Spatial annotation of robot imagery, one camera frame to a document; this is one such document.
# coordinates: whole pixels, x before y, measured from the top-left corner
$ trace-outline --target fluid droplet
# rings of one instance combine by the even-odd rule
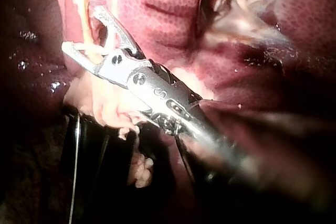
[[[24,60],[21,60],[18,65],[17,68],[19,70],[25,70],[27,68],[28,63],[26,63]]]
[[[55,93],[56,89],[61,85],[58,81],[55,81],[51,84],[51,92]]]

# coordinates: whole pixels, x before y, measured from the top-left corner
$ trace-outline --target screw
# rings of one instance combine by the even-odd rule
[[[137,73],[134,77],[133,77],[133,83],[134,84],[138,84],[138,85],[143,85],[146,81],[146,77],[143,73]]]
[[[112,64],[113,64],[113,65],[119,65],[121,62],[122,62],[122,57],[121,57],[121,55],[114,56],[114,57],[112,58]]]

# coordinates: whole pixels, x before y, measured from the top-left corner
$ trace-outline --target metal rivet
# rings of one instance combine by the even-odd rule
[[[112,64],[113,64],[113,65],[119,65],[121,62],[122,62],[122,57],[121,57],[121,55],[114,56],[114,57],[112,58]]]
[[[146,81],[146,77],[143,73],[137,73],[134,77],[133,77],[133,83],[134,84],[138,84],[138,85],[143,85]]]

